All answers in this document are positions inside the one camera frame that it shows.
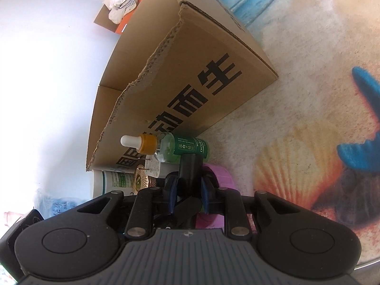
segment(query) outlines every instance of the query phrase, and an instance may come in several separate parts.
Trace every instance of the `white bottle cap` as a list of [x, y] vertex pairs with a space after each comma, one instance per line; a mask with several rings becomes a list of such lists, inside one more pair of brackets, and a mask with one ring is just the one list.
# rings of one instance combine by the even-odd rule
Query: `white bottle cap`
[[120, 143], [125, 146], [125, 147], [131, 147], [131, 148], [136, 148], [136, 150], [139, 150], [141, 148], [141, 137], [140, 136], [129, 136], [129, 135], [124, 135], [120, 139]]

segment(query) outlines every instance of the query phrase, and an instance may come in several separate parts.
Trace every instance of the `pink plastic object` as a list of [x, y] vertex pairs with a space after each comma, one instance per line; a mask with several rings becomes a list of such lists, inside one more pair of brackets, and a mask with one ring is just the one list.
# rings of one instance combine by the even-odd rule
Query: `pink plastic object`
[[[207, 163], [203, 164], [203, 167], [208, 167], [213, 171], [218, 179], [219, 187], [233, 188], [236, 190], [235, 182], [227, 169], [222, 166]], [[195, 228], [224, 228], [224, 216], [219, 214], [198, 213], [196, 216]]]

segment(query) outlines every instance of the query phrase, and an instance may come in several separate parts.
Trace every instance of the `plastic bag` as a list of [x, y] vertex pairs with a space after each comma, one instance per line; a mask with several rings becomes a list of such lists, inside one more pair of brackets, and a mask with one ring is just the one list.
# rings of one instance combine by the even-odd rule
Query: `plastic bag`
[[48, 219], [78, 205], [85, 203], [87, 200], [79, 198], [53, 198], [46, 194], [40, 188], [34, 196], [34, 208], [41, 213], [44, 219]]
[[108, 18], [119, 24], [124, 15], [134, 10], [138, 0], [105, 0], [104, 5], [110, 10]]

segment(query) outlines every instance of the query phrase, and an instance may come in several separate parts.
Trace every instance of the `white bottle with green label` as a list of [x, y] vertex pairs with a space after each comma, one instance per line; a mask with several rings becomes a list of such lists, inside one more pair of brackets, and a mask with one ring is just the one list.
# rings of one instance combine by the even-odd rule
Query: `white bottle with green label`
[[120, 142], [125, 147], [136, 148], [137, 152], [141, 154], [154, 154], [160, 162], [179, 163], [181, 155], [184, 153], [201, 154], [204, 162], [209, 158], [209, 147], [206, 141], [169, 132], [157, 136], [149, 134], [141, 134], [137, 137], [124, 135]]

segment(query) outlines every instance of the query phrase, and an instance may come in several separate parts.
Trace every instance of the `black device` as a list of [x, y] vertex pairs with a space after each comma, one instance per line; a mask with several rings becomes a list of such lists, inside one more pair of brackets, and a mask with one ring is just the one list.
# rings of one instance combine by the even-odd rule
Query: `black device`
[[[195, 229], [200, 211], [222, 229]], [[248, 214], [257, 232], [252, 232]], [[273, 194], [219, 188], [201, 155], [136, 196], [112, 191], [43, 220], [33, 210], [0, 240], [21, 285], [358, 285], [347, 227]]]

